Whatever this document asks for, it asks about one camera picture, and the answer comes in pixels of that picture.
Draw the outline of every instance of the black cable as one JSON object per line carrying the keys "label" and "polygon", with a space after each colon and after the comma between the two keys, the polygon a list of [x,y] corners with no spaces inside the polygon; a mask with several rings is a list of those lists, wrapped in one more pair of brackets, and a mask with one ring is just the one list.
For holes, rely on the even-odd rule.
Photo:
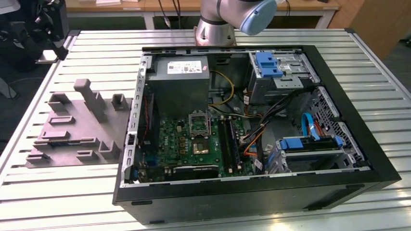
{"label": "black cable", "polygon": [[260,123],[263,122],[268,122],[270,119],[275,116],[276,113],[279,113],[280,111],[283,111],[286,109],[286,107],[288,106],[290,102],[291,102],[292,97],[287,98],[282,104],[276,105],[276,108],[274,108],[270,112],[267,112],[260,120]]}
{"label": "black cable", "polygon": [[179,18],[179,29],[182,29],[182,18],[180,18],[180,12],[178,10],[178,6],[175,5],[175,0],[172,0],[174,8],[175,8],[175,13],[178,14]]}
{"label": "black cable", "polygon": [[242,115],[242,114],[238,114],[238,113],[230,113],[230,112],[226,112],[223,111],[222,109],[216,108],[215,106],[210,106],[212,109],[215,109],[218,112],[220,112],[222,114],[224,115],[231,115],[231,116],[238,116],[238,117],[246,117],[246,118],[252,118],[252,116],[246,116],[246,115]]}
{"label": "black cable", "polygon": [[242,94],[236,93],[238,98],[240,99],[242,102],[244,102],[244,96],[242,96]]}
{"label": "black cable", "polygon": [[262,170],[256,168],[256,175],[264,174],[264,151],[263,151],[263,139],[262,137],[256,140],[256,159],[262,163]]}
{"label": "black cable", "polygon": [[271,115],[272,112],[276,112],[278,109],[275,107],[280,106],[292,96],[295,95],[295,91],[291,92],[283,99],[280,99],[272,106],[271,108],[267,110],[263,118],[260,119],[260,124],[264,122],[266,118],[268,115]]}
{"label": "black cable", "polygon": [[287,13],[286,13],[286,16],[291,16],[291,5],[290,5],[288,0],[286,0],[286,2],[287,2]]}
{"label": "black cable", "polygon": [[[224,94],[226,94],[226,92],[222,94],[222,102],[226,100],[224,99]],[[232,99],[234,99],[234,97],[224,103],[224,105],[228,107],[228,109],[232,111],[232,113],[236,113],[236,111],[234,110],[232,106],[228,104]]]}
{"label": "black cable", "polygon": [[167,20],[167,16],[166,16],[166,12],[164,12],[164,9],[163,9],[162,0],[158,0],[158,1],[159,1],[159,4],[160,4],[163,15],[164,15],[164,20]]}
{"label": "black cable", "polygon": [[182,7],[180,7],[180,0],[178,0],[178,5],[179,5],[179,26],[182,27]]}

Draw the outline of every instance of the white table leg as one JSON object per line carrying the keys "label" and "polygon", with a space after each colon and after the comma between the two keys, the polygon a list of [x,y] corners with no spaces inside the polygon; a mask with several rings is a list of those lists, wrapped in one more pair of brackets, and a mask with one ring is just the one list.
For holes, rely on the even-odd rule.
{"label": "white table leg", "polygon": [[322,16],[322,18],[320,18],[320,20],[316,24],[315,29],[327,29],[328,28],[334,13],[335,13],[335,11],[324,11],[324,14],[323,14],[323,16]]}
{"label": "white table leg", "polygon": [[143,12],[144,23],[146,23],[146,30],[155,30],[155,14],[154,12],[146,11]]}
{"label": "white table leg", "polygon": [[7,99],[12,99],[16,97],[16,92],[11,86],[8,86],[7,82],[0,78],[0,93],[6,96]]}

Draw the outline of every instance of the workbench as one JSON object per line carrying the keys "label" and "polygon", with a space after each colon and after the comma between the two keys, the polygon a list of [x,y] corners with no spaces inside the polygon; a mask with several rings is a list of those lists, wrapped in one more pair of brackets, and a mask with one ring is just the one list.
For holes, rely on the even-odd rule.
{"label": "workbench", "polygon": [[[331,210],[172,223],[171,230],[359,231],[411,226],[411,95],[357,34],[342,29],[264,30],[239,45],[315,45],[342,84],[402,181]],[[55,92],[71,100],[78,78],[104,98],[132,97],[142,47],[194,45],[192,30],[82,31],[68,39],[68,58],[54,64],[0,158],[0,230],[139,230],[146,227],[112,205],[118,164],[28,169],[26,156],[40,134]]]}
{"label": "workbench", "polygon": [[[326,29],[335,11],[341,5],[335,0],[328,3],[318,0],[288,0],[291,6],[290,16],[320,16],[316,29]],[[176,16],[172,0],[162,0],[166,16]],[[146,29],[154,30],[154,17],[163,17],[158,0],[142,0],[139,2],[122,2],[122,5],[96,6],[95,1],[79,2],[67,0],[68,17],[144,17]],[[180,0],[182,16],[200,16],[200,0]],[[278,6],[276,16],[287,15],[286,2]]]}

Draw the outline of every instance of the ram slot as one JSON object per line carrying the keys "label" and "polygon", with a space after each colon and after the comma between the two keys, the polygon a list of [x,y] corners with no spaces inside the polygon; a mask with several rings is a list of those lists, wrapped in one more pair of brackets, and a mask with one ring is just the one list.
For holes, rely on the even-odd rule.
{"label": "ram slot", "polygon": [[236,140],[236,133],[235,128],[232,124],[232,120],[228,119],[226,122],[226,136],[228,139],[228,149],[231,153],[232,158],[232,164],[235,171],[242,169],[242,162],[240,162],[240,155],[239,155],[239,146],[238,146],[238,140]]}
{"label": "ram slot", "polygon": [[232,158],[231,158],[231,152],[228,149],[228,140],[227,140],[227,134],[226,134],[226,123],[224,121],[219,121],[219,138],[220,138],[220,149],[223,154],[223,164],[224,164],[224,170],[227,173],[232,173]]}

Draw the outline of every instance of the motherboard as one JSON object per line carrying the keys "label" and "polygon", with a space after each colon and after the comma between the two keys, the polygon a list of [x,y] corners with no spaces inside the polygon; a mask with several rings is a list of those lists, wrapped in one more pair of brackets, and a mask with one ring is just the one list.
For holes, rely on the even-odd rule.
{"label": "motherboard", "polygon": [[151,182],[179,180],[171,179],[179,171],[184,173],[182,176],[196,171],[202,176],[191,177],[200,179],[208,174],[211,178],[254,174],[250,157],[239,152],[240,137],[246,133],[242,119],[206,116],[202,120],[196,116],[160,121],[159,150],[144,158]]}

